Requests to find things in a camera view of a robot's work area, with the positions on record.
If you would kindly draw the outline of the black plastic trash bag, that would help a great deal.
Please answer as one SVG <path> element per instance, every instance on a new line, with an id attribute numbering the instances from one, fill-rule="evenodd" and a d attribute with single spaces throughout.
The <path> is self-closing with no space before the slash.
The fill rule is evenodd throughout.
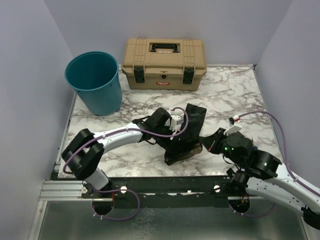
<path id="1" fill-rule="evenodd" d="M 185 109 L 188 125 L 185 131 L 174 137 L 164 153 L 164 162 L 171 166 L 200 154 L 203 145 L 200 143 L 200 132 L 205 121 L 207 109 L 188 103 Z"/>

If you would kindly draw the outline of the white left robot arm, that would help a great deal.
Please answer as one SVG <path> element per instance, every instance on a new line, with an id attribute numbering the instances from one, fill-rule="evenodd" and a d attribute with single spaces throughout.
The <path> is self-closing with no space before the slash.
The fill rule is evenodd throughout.
<path id="1" fill-rule="evenodd" d="M 180 119 L 173 111 L 168 112 L 160 107 L 152 115 L 134 119 L 114 130 L 92 132 L 84 128 L 62 152 L 61 157 L 65 162 L 62 171 L 90 184 L 97 196 L 106 197 L 112 184 L 107 174 L 98 167 L 102 156 L 122 146 L 148 142 L 150 139 L 166 148 L 176 133 Z"/>

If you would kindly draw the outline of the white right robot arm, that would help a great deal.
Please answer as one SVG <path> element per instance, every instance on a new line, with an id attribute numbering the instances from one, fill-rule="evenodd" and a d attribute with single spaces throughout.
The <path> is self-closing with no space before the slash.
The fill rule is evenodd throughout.
<path id="1" fill-rule="evenodd" d="M 201 139 L 211 153 L 222 155 L 238 167 L 230 180 L 230 191 L 240 196 L 255 195 L 299 213 L 306 224 L 320 228 L 319 188 L 292 177 L 287 167 L 274 155 L 259 150 L 242 133 L 225 134 L 219 128 L 214 134 Z"/>

